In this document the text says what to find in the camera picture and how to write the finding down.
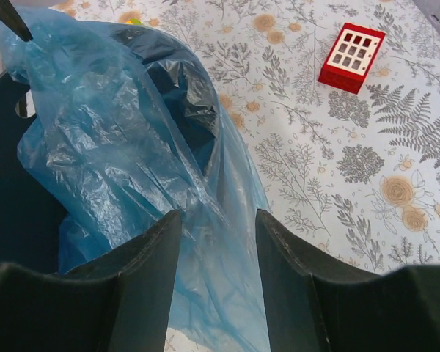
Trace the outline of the dark grey trash bin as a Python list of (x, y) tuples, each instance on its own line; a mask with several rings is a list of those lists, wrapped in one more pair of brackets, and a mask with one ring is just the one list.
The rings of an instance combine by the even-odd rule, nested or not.
[[(221, 109), (198, 57), (156, 29), (95, 21), (86, 26), (126, 46), (144, 65), (202, 174), (216, 182)], [(33, 120), (19, 117), (15, 107), (28, 91), (9, 73), (0, 74), (0, 262), (49, 274), (58, 269), (58, 230), (67, 212), (17, 157)]]

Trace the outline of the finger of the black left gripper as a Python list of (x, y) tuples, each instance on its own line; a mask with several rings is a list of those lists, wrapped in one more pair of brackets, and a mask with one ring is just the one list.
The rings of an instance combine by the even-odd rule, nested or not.
[(13, 7), (10, 0), (0, 0), (0, 21), (22, 40), (32, 40), (27, 25)]

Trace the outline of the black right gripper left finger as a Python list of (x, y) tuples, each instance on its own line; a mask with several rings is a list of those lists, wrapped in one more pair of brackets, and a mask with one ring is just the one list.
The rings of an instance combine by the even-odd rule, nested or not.
[(182, 219), (65, 275), (0, 263), (0, 351), (162, 351)]

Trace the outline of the blue plastic trash bag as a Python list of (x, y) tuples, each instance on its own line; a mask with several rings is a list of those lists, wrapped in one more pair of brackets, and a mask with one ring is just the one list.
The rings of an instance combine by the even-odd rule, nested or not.
[(18, 160), (56, 197), (59, 266), (117, 248), (178, 210), (169, 326), (213, 351), (268, 351), (255, 217), (268, 201), (241, 134), (197, 56), (147, 26), (19, 7), (0, 52), (36, 119)]

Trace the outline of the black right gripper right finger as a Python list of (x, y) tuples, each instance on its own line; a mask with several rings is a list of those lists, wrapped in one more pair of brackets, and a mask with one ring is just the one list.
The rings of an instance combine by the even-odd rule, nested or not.
[(440, 265), (372, 274), (265, 210), (256, 243), (271, 350), (440, 351)]

